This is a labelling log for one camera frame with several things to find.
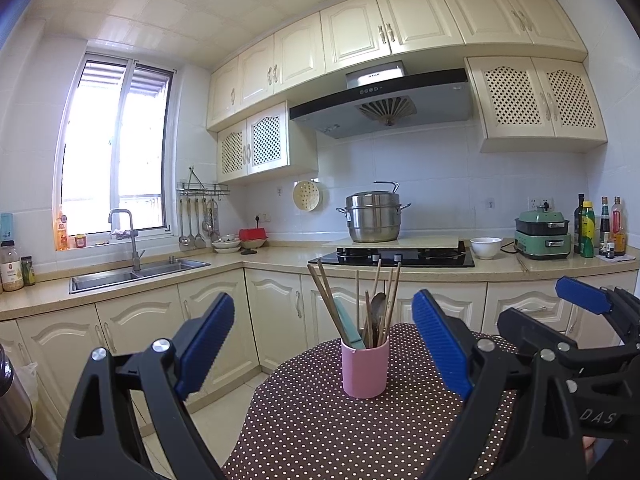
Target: jar label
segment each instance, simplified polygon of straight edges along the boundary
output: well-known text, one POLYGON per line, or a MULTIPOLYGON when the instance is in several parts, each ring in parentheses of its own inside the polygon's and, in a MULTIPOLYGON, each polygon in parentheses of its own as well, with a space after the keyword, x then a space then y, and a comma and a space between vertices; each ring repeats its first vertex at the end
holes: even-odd
POLYGON ((19 282, 22 279, 22 267, 20 262, 0 265, 0 276, 3 283, 19 282))

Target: pink cup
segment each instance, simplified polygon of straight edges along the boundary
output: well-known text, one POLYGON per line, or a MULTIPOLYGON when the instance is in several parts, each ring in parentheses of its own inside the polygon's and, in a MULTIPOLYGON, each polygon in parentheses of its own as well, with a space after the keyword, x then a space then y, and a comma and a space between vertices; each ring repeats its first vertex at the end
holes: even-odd
POLYGON ((382 346, 355 350, 342 343, 342 387, 348 396, 371 399, 385 391, 389 339, 382 346))

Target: plastic jar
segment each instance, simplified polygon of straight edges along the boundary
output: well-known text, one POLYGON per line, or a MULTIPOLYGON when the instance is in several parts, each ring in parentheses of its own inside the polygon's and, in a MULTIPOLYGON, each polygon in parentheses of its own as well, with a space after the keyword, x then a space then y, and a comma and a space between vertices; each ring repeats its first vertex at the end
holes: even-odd
POLYGON ((0 243, 0 276, 2 277, 2 288, 7 292, 24 287, 20 254, 18 254, 13 240, 0 243))

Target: stainless steel sink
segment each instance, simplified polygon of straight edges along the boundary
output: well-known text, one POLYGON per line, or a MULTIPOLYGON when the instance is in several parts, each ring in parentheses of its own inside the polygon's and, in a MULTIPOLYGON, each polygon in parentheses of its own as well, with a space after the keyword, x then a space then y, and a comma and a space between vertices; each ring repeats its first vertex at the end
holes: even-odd
POLYGON ((69 294, 94 290, 104 286, 119 285, 121 283, 136 282, 163 274, 173 274, 184 270, 206 267, 209 264, 197 262, 195 260, 182 260, 170 258, 164 262, 144 264, 140 270, 133 270, 133 267, 126 269, 107 270, 106 272, 94 272, 83 276, 74 276, 69 280, 69 294))

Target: polka dot tablecloth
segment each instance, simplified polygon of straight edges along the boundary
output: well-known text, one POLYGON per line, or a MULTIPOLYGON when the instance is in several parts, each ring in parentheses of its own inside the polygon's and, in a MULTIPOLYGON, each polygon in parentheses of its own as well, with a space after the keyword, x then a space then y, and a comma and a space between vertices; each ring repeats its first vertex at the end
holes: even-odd
MULTIPOLYGON (((473 478, 491 469, 513 399, 504 394, 473 478)), ((414 325, 391 329, 386 390, 375 399, 344 393, 336 339, 287 361, 258 387, 224 471, 229 480, 417 479, 461 409, 414 325)))

